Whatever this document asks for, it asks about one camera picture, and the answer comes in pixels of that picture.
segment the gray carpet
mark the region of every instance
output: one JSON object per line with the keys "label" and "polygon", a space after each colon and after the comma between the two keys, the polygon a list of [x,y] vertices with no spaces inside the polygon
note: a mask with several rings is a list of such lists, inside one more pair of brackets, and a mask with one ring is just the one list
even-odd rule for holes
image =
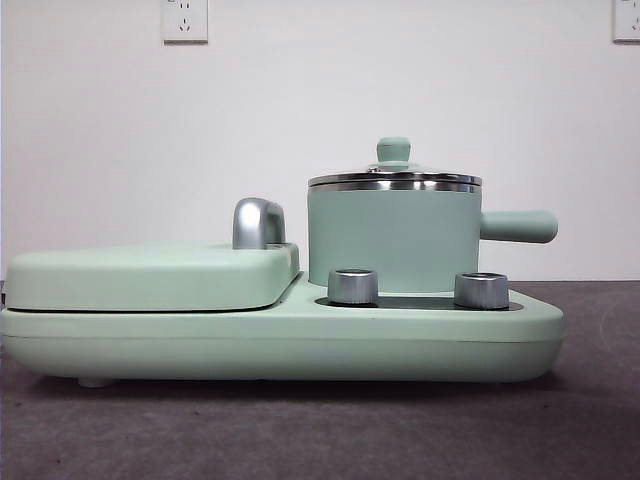
{"label": "gray carpet", "polygon": [[126,381],[2,359],[3,478],[636,479],[640,282],[526,282],[569,323],[519,384]]}

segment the appliance base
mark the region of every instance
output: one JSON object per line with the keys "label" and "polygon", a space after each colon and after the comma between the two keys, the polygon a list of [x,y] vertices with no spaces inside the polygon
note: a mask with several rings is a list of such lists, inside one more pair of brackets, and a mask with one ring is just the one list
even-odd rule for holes
{"label": "appliance base", "polygon": [[515,382],[548,371],[564,336],[559,309],[513,291],[520,310],[316,303],[324,296],[304,274],[260,310],[4,310],[3,344],[35,372],[96,387],[125,378]]}

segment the pot handle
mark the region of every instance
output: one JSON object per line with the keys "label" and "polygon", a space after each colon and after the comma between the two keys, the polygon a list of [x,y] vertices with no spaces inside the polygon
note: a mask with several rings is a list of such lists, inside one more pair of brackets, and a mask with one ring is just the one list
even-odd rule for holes
{"label": "pot handle", "polygon": [[558,220],[543,210],[485,212],[480,220],[482,240],[548,243],[557,233]]}

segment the electrical socket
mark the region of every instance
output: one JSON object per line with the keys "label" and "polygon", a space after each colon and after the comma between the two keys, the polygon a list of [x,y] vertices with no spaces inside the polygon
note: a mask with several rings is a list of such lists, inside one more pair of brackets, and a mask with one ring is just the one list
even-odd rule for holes
{"label": "electrical socket", "polygon": [[640,43],[640,0],[613,0],[613,41]]}
{"label": "electrical socket", "polygon": [[165,45],[206,44],[209,41],[208,0],[162,0]]}

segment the metal lever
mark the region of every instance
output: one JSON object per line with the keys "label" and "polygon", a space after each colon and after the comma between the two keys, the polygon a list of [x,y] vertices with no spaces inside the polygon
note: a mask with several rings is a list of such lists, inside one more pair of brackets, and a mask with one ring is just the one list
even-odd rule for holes
{"label": "metal lever", "polygon": [[233,249],[266,250],[269,243],[285,243],[282,207],[264,198],[243,198],[233,214]]}

